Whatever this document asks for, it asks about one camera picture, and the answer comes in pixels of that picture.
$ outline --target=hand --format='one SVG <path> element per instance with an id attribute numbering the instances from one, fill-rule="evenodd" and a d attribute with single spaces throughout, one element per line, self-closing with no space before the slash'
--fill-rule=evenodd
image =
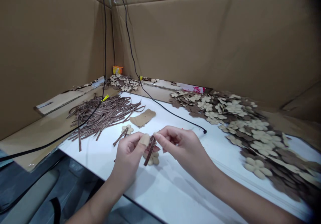
<path id="1" fill-rule="evenodd" d="M 154 137 L 163 152 L 169 152 L 198 183 L 205 188 L 213 184 L 218 168 L 193 131 L 166 126 Z"/>
<path id="2" fill-rule="evenodd" d="M 109 179 L 121 194 L 134 182 L 140 159 L 144 152 L 149 151 L 146 145 L 140 143 L 143 135 L 141 132 L 136 132 L 119 141 L 115 165 Z"/>

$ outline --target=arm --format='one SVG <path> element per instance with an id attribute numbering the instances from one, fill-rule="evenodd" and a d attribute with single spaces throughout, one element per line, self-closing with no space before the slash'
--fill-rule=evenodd
<path id="1" fill-rule="evenodd" d="M 67 224 L 102 223 L 110 213 L 114 204 L 135 180 L 140 159 L 144 151 L 148 151 L 148 138 L 142 138 L 136 132 L 119 141 L 115 165 L 110 177 L 95 195 L 76 213 Z"/>
<path id="2" fill-rule="evenodd" d="M 300 220 L 220 171 L 193 131 L 166 126 L 154 133 L 169 152 L 203 187 L 228 204 L 249 223 L 299 223 Z"/>

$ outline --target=black cable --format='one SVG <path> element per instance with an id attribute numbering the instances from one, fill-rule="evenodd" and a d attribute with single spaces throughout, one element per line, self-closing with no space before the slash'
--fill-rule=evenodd
<path id="1" fill-rule="evenodd" d="M 201 129 L 203 129 L 203 133 L 206 134 L 207 131 L 206 131 L 205 128 L 203 128 L 203 127 L 201 127 L 201 126 L 199 126 L 199 125 L 197 125 L 197 124 L 195 124 L 195 123 L 192 123 L 192 122 L 190 122 L 190 121 L 188 121 L 188 120 L 186 120 L 186 119 L 184 119 L 184 118 L 182 118 L 182 117 L 180 117 L 180 116 L 172 113 L 171 111 L 169 111 L 168 109 L 166 109 L 163 105 L 161 105 L 159 102 L 157 102 L 155 99 L 153 99 L 152 96 L 143 88 L 143 85 L 141 84 L 140 77 L 139 77 L 139 75 L 137 74 L 137 71 L 136 71 L 136 63 L 135 63 L 135 59 L 134 59 L 134 56 L 133 56 L 133 50 L 132 50 L 132 47 L 131 47 L 130 35 L 129 35 L 128 25 L 127 25 L 127 8 L 126 8 L 126 5 L 125 5 L 125 1 L 124 1 L 124 0 L 122 0 L 122 1 L 123 1 L 123 5 L 124 5 L 124 7 L 125 7 L 125 23 L 126 23 L 128 40 L 129 40 L 130 53 L 131 53 L 131 57 L 132 57 L 133 62 L 134 62 L 135 73 L 136 73 L 136 75 L 137 75 L 137 77 L 138 77 L 138 80 L 139 80 L 139 82 L 140 82 L 141 88 L 148 94 L 148 96 L 149 96 L 155 103 L 157 103 L 158 105 L 160 105 L 160 106 L 161 106 L 163 109 L 165 109 L 167 112 L 171 113 L 172 115 L 174 115 L 174 116 L 176 116 L 176 117 L 178 117 L 178 118 L 180 118 L 180 119 L 185 120 L 186 122 L 189 122 L 189 123 L 191 123 L 191 124 L 193 124 L 193 125 L 201 128 Z"/>
<path id="2" fill-rule="evenodd" d="M 104 3 L 104 15 L 105 15 L 105 46 L 104 46 L 104 52 L 105 52 L 105 62 L 104 62 L 104 65 L 105 65 L 105 72 L 104 72 L 104 86 L 103 86 L 103 95 L 101 97 L 101 100 L 104 99 L 104 90 L 105 90 L 105 84 L 106 84 L 106 41 L 107 41 L 107 19 L 106 19 L 106 10 L 105 10 L 105 0 L 103 0 L 103 3 Z M 12 155 L 8 155 L 8 156 L 5 156 L 5 157 L 2 157 L 0 158 L 0 162 L 3 162 L 3 161 L 6 161 L 6 160 L 9 160 L 9 159 L 13 159 L 13 158 L 16 158 L 16 157 L 19 157 L 19 156 L 22 156 L 22 155 L 26 155 L 26 154 L 30 154 L 30 153 L 33 153 L 33 152 L 36 152 L 38 150 L 42 150 L 44 148 L 47 148 L 48 146 L 51 146 L 53 143 L 55 143 L 56 141 L 60 140 L 61 138 L 65 137 L 66 135 L 72 133 L 73 131 L 75 131 L 76 129 L 79 129 L 81 126 L 83 126 L 85 123 L 88 122 L 88 120 L 92 117 L 92 115 L 95 113 L 95 111 L 99 108 L 100 104 L 102 102 L 99 102 L 98 106 L 95 108 L 95 110 L 91 113 L 91 115 L 88 117 L 88 119 L 86 119 L 85 122 L 83 122 L 81 125 L 79 125 L 78 127 L 74 128 L 73 130 L 65 133 L 64 135 L 60 136 L 59 138 L 55 139 L 54 141 L 50 142 L 49 144 L 46 144 L 44 146 L 41 146 L 41 147 L 38 147 L 38 148 L 34 148 L 34 149 L 31 149 L 31 150 L 27 150 L 27 151 L 24 151 L 24 152 L 20 152 L 20 153 L 16 153 L 16 154 L 12 154 Z"/>

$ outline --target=white table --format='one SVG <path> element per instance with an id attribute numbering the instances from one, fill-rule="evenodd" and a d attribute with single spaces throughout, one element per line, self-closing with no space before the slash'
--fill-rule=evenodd
<path id="1" fill-rule="evenodd" d="M 133 126 L 130 121 L 105 129 L 98 141 L 89 137 L 82 140 L 82 151 L 79 152 L 78 141 L 64 141 L 60 149 L 88 168 L 97 176 L 106 180 L 114 166 L 116 147 L 112 143 L 119 137 L 121 126 L 131 124 L 134 132 L 141 131 L 150 135 L 166 125 L 183 129 L 195 126 L 179 119 L 153 102 L 151 99 L 134 94 L 130 96 L 133 103 L 139 101 L 156 112 L 156 116 L 145 127 Z M 244 157 L 240 148 L 232 145 L 217 126 L 201 118 L 192 118 L 184 108 L 174 108 L 168 103 L 160 102 L 169 111 L 194 122 L 207 130 L 200 140 L 213 162 L 227 175 L 267 200 L 275 203 L 293 215 L 307 220 L 309 208 L 304 202 L 295 202 L 284 193 L 277 191 L 269 180 L 261 180 L 243 167 Z M 290 147 L 311 161 L 320 161 L 320 155 L 298 138 L 291 137 Z M 158 166 L 143 165 L 142 158 L 136 174 L 136 181 L 126 191 L 126 196 L 149 210 L 167 223 L 246 223 L 233 209 L 220 201 L 199 185 L 178 162 L 169 154 L 159 153 Z"/>

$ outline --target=yellow tag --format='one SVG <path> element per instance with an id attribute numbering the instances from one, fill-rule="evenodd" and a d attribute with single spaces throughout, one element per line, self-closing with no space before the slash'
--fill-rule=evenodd
<path id="1" fill-rule="evenodd" d="M 106 99 L 108 99 L 108 97 L 109 97 L 109 95 L 107 94 L 106 97 L 102 100 L 102 102 L 105 101 Z"/>

